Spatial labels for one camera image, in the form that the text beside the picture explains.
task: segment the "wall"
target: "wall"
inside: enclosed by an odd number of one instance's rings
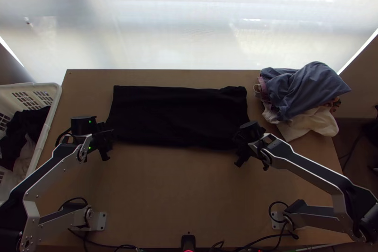
[[[0,44],[0,85],[34,82],[27,70]]]
[[[352,92],[342,95],[342,104],[335,113],[337,118],[375,118],[378,104],[378,36],[370,42],[340,74]]]

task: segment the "white curtain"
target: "white curtain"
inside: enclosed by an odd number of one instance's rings
[[[0,0],[0,36],[38,82],[66,69],[338,71],[378,0]]]

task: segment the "white plastic basket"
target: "white plastic basket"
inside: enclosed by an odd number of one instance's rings
[[[37,167],[61,93],[61,86],[55,83],[22,83],[0,86],[0,139],[6,135],[6,124],[13,118],[16,111],[38,110],[50,105],[50,111],[35,145],[26,176],[29,176]],[[10,191],[15,186],[12,172],[0,166],[0,203],[8,199]]]

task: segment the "wooden table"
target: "wooden table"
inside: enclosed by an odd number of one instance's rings
[[[222,88],[245,86],[248,115],[268,132],[277,128],[261,116],[261,103],[253,85],[253,70],[68,70],[63,92],[39,165],[52,154],[57,136],[70,125],[70,117],[97,115],[105,121],[114,85]],[[299,154],[341,172],[331,138],[314,132],[291,142]],[[242,168],[230,152],[159,148],[115,143],[111,159],[102,162],[97,152],[88,163],[67,173],[40,198],[41,214],[51,213],[67,199],[85,197],[98,211],[108,213],[106,229],[90,239],[111,245],[179,247],[190,232],[198,247],[225,240],[225,246],[245,245],[277,234],[271,228],[268,206],[276,200],[288,204],[304,199],[310,205],[332,205],[331,197],[286,170],[262,170],[251,158]],[[306,228],[299,240],[284,237],[281,245],[314,245],[350,242],[347,235]],[[274,246],[277,238],[259,245]],[[81,240],[62,233],[45,244],[81,246]]]

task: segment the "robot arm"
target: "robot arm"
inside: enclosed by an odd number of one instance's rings
[[[0,207],[0,243],[6,252],[33,252],[37,244],[67,228],[99,230],[105,228],[106,214],[93,212],[86,203],[66,202],[61,210],[41,217],[36,200],[56,180],[74,166],[87,162],[87,154],[99,150],[103,160],[112,147],[110,133],[96,117],[71,118],[73,143],[65,136],[52,157],[25,178]]]
[[[309,206],[304,200],[296,200],[281,212],[293,229],[313,226],[346,233],[356,242],[377,240],[378,200],[369,190],[295,153],[288,143],[265,133],[257,122],[242,125],[234,140],[239,145],[238,167],[253,156],[262,161],[264,170],[269,166],[287,169],[331,194],[333,207]]]

